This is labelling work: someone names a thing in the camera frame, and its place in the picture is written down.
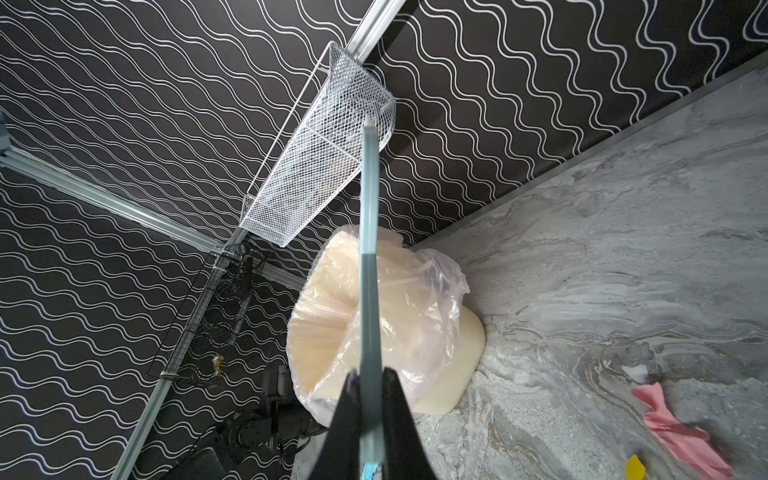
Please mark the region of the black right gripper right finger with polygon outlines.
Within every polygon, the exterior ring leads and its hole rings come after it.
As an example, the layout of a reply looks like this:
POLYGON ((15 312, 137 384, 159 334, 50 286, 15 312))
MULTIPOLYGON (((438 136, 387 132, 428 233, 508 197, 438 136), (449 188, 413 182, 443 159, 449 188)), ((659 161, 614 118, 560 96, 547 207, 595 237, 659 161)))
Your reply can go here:
POLYGON ((382 425, 385 446, 383 478, 436 480, 398 374, 389 367, 382 374, 382 425))

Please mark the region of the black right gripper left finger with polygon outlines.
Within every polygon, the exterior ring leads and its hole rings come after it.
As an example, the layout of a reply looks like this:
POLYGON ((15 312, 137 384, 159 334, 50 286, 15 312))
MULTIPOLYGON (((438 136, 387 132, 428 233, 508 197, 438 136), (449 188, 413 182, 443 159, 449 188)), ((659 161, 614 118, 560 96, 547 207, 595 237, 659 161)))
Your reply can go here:
POLYGON ((355 480, 360 472, 361 398, 355 370, 346 377, 310 480, 355 480))

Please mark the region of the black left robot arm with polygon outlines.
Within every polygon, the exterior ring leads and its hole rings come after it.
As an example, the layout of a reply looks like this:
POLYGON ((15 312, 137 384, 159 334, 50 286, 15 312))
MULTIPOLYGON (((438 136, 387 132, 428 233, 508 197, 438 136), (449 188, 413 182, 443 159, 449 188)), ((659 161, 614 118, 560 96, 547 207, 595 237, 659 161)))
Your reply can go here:
POLYGON ((166 479, 222 479, 248 456, 263 449, 280 460, 293 458, 326 431, 297 399, 289 367, 265 368, 256 408, 239 410, 196 440, 166 479))

